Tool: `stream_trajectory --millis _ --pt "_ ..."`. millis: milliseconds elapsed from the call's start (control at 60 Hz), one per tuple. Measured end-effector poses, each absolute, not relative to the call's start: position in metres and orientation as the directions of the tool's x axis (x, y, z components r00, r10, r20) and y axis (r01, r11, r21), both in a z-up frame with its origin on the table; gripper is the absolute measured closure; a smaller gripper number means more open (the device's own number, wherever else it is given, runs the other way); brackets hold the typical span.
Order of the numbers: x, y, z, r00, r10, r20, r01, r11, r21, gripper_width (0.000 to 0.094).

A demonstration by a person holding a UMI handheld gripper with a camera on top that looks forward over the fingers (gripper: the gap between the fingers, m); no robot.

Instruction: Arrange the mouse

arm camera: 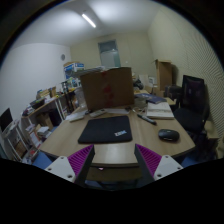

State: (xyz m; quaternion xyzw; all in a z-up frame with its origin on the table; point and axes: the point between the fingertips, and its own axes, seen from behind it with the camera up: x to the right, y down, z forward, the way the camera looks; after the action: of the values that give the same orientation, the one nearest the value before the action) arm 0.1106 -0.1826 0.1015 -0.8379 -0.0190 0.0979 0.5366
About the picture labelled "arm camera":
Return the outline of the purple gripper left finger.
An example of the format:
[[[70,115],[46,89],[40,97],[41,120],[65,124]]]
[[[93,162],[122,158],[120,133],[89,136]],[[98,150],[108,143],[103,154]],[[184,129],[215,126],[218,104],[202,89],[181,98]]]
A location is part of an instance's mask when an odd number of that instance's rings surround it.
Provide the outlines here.
[[[94,155],[94,146],[89,145],[68,157],[58,157],[46,168],[46,171],[84,187]]]

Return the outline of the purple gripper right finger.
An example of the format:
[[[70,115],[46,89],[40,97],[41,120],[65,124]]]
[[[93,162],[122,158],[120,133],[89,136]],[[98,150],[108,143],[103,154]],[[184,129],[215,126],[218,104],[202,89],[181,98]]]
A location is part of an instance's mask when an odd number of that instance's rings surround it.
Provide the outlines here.
[[[134,154],[142,172],[141,186],[153,183],[182,169],[182,166],[171,156],[161,156],[139,144],[135,145]]]

